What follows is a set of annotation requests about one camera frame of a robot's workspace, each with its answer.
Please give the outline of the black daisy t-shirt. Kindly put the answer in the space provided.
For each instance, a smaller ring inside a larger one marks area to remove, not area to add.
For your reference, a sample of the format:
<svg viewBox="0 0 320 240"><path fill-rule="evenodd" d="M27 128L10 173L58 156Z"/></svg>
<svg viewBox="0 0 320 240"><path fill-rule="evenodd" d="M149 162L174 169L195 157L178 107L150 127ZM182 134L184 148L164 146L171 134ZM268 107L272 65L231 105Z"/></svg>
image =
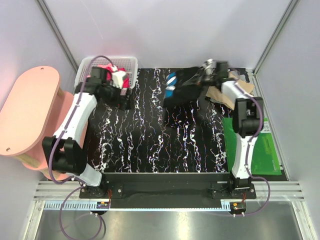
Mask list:
<svg viewBox="0 0 320 240"><path fill-rule="evenodd" d="M165 78L163 107L171 108L197 100L204 89L202 67L194 66L171 72Z"/></svg>

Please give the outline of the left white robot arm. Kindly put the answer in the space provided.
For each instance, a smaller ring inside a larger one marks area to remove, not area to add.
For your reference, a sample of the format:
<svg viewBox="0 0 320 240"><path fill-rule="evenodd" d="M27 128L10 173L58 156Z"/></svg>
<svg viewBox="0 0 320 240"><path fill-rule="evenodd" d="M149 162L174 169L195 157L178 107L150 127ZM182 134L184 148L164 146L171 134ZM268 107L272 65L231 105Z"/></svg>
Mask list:
<svg viewBox="0 0 320 240"><path fill-rule="evenodd" d="M111 64L91 67L83 82L78 84L62 124L52 136L46 136L42 141L48 174L53 182L64 183L54 177L53 172L58 172L66 174L68 180L74 179L90 186L90 192L97 198L103 198L108 193L102 173L88 164L80 141L99 100L127 110L130 95L129 75L123 68Z"/></svg>

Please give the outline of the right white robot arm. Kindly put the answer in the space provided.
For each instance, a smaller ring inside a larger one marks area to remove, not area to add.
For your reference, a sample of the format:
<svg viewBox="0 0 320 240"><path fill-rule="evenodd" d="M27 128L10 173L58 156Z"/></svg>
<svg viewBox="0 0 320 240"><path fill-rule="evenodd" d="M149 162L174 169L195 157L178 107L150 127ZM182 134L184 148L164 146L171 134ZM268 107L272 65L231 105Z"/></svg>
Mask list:
<svg viewBox="0 0 320 240"><path fill-rule="evenodd" d="M229 76L226 61L206 60L199 67L197 84L216 87L234 103L232 127L236 134L236 150L226 191L230 197L239 198L251 188L253 151L264 126L264 101L245 91L239 79Z"/></svg>

